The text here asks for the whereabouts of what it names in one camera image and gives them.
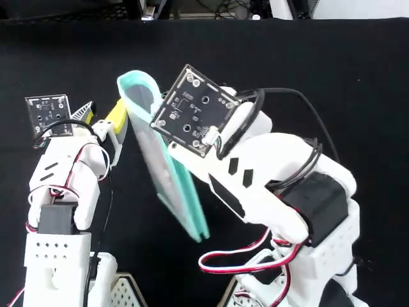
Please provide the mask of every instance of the hole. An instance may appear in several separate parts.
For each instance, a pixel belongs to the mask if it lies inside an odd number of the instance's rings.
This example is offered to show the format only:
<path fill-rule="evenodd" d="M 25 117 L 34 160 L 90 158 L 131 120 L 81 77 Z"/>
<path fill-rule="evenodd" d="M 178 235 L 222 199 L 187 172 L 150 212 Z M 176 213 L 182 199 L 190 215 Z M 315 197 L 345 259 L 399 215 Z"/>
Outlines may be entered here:
<path fill-rule="evenodd" d="M 189 132 L 190 130 L 191 130 L 191 126 L 190 125 L 184 125 L 183 126 L 183 131 L 185 131 L 185 132 Z"/>
<path fill-rule="evenodd" d="M 203 97 L 202 97 L 202 103 L 204 103 L 204 104 L 208 104 L 208 103 L 209 103 L 209 101 L 210 101 L 209 96 L 203 96 Z"/>

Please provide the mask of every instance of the yellow part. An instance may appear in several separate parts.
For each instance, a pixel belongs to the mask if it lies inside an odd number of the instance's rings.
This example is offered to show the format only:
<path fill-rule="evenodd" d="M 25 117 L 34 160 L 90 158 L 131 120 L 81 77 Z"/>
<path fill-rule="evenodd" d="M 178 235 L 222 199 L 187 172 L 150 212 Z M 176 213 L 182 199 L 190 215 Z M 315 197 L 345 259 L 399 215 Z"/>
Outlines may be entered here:
<path fill-rule="evenodd" d="M 117 101 L 116 106 L 108 114 L 106 120 L 110 120 L 114 123 L 115 134 L 119 134 L 121 132 L 127 120 L 127 109 L 125 108 L 122 98 Z"/>
<path fill-rule="evenodd" d="M 92 120 L 92 117 L 94 117 L 94 113 L 91 110 L 89 110 L 89 113 L 87 115 L 87 118 L 85 119 L 85 122 L 89 124 Z"/>

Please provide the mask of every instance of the table surface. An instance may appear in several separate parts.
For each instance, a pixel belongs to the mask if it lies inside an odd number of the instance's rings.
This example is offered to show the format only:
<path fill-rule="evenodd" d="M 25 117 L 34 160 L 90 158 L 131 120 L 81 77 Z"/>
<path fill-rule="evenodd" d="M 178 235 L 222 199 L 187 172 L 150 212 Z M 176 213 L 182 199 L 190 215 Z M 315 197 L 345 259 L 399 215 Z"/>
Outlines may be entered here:
<path fill-rule="evenodd" d="M 0 304 L 24 284 L 28 182 L 40 150 L 31 147 L 24 97 L 66 93 L 72 109 L 94 100 L 101 117 L 118 98 L 117 76 L 138 69 L 168 89 L 186 63 L 217 83 L 244 90 L 289 87 L 316 106 L 341 162 L 358 183 L 362 235 L 355 254 L 357 296 L 371 306 L 402 306 L 408 286 L 409 20 L 158 21 L 0 27 Z M 268 95 L 276 131 L 319 137 L 295 97 Z M 114 208 L 104 250 L 137 280 L 150 306 L 215 306 L 229 276 L 202 273 L 198 257 L 244 246 L 263 228 L 242 224 L 196 180 L 211 238 L 193 242 L 155 195 L 129 131 L 112 173 Z M 101 225 L 106 185 L 94 219 Z"/>

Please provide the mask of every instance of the circuit board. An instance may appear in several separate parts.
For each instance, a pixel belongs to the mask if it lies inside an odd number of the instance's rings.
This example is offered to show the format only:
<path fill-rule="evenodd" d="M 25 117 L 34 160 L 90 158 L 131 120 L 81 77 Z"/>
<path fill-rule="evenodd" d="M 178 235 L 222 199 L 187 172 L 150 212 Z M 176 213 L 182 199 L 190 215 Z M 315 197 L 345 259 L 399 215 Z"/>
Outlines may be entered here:
<path fill-rule="evenodd" d="M 68 97 L 61 95 L 36 96 L 25 98 L 34 135 L 46 126 L 71 116 Z M 72 125 L 55 127 L 48 136 L 72 136 Z"/>
<path fill-rule="evenodd" d="M 220 86 L 186 65 L 153 117 L 151 127 L 204 157 L 212 147 L 202 142 L 210 127 L 222 132 L 239 105 Z"/>

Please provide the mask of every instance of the teal object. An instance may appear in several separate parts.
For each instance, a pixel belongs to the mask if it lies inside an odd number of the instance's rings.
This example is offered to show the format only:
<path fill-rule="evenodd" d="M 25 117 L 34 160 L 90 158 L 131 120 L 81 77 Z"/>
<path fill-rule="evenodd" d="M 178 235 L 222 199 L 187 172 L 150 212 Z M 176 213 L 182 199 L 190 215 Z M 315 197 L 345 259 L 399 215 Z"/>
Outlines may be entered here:
<path fill-rule="evenodd" d="M 209 229 L 190 172 L 168 154 L 163 137 L 150 128 L 162 104 L 156 81 L 132 70 L 118 77 L 117 84 L 159 199 L 195 241 L 207 239 Z"/>

